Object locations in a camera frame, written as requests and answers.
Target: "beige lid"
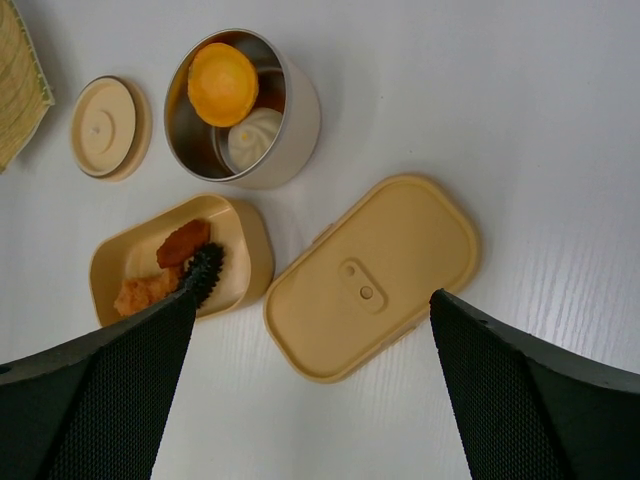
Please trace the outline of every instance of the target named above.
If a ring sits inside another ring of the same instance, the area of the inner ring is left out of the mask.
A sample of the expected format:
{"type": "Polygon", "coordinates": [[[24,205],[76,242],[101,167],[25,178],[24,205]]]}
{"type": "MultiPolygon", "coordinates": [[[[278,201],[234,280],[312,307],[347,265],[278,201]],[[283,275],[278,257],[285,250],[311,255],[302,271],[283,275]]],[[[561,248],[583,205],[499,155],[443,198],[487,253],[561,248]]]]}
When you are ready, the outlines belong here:
{"type": "Polygon", "coordinates": [[[460,291],[479,259],[475,228],[440,187],[392,177],[276,279],[265,323],[300,374],[336,382],[424,320],[435,290],[460,291]]]}
{"type": "Polygon", "coordinates": [[[112,173],[126,159],[136,132],[136,106],[127,87],[113,77],[91,82],[73,111],[71,145],[87,175],[112,173]]]}

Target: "metal cup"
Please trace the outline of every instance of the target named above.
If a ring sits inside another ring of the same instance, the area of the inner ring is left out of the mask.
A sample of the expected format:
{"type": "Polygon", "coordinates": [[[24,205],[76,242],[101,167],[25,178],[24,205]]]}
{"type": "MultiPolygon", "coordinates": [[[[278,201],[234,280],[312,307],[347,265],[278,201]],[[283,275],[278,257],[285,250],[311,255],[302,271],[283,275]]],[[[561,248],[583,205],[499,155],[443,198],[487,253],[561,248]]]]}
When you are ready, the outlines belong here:
{"type": "Polygon", "coordinates": [[[224,30],[202,40],[180,63],[167,91],[164,125],[171,151],[192,175],[209,182],[268,189],[290,180],[311,157],[320,132],[320,105],[307,76],[266,39],[248,30],[224,30]],[[229,129],[205,123],[187,96],[191,62],[201,48],[214,42],[237,48],[255,65],[260,82],[256,107],[282,113],[271,146],[242,171],[229,161],[229,129]]]}

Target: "white surface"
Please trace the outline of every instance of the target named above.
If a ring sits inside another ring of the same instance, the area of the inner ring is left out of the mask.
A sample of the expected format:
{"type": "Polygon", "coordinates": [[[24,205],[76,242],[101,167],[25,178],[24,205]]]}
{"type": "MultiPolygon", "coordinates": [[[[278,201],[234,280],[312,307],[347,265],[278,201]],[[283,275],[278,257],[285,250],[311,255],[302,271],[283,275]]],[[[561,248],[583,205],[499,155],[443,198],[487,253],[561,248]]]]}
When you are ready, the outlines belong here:
{"type": "MultiPolygon", "coordinates": [[[[0,177],[0,361],[97,327],[87,272],[108,236],[202,191],[263,212],[278,271],[390,174],[440,180],[486,241],[463,297],[640,373],[640,3],[634,0],[17,0],[58,105],[0,177]],[[316,154],[271,192],[190,177],[162,129],[183,54],[256,30],[315,83],[316,154]],[[125,75],[150,97],[148,156],[121,184],[75,166],[74,98],[125,75]]],[[[196,325],[153,478],[466,479],[428,324],[335,386],[298,377],[261,306],[196,325]]]]}

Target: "bamboo mat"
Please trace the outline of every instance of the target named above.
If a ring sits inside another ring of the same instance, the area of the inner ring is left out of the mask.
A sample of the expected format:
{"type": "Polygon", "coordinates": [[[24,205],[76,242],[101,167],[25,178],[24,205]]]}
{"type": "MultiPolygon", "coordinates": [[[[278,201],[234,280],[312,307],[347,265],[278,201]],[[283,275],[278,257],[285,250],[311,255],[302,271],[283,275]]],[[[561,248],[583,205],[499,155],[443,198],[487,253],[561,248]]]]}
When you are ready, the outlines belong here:
{"type": "Polygon", "coordinates": [[[0,173],[54,104],[27,29],[11,0],[0,0],[0,173]]]}

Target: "fried food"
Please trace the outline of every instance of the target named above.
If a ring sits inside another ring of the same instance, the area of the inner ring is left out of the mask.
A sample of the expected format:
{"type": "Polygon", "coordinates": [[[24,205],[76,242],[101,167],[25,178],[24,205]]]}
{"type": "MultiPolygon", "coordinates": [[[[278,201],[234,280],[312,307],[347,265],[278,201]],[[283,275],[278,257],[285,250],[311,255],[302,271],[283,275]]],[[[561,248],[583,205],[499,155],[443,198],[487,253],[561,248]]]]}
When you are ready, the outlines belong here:
{"type": "Polygon", "coordinates": [[[200,247],[209,243],[211,226],[204,220],[191,220],[167,237],[156,252],[160,268],[178,267],[200,247]]]}
{"type": "Polygon", "coordinates": [[[182,274],[183,268],[180,266],[167,268],[153,277],[127,278],[122,282],[113,306],[123,317],[138,313],[173,293],[178,288],[182,274]]]}

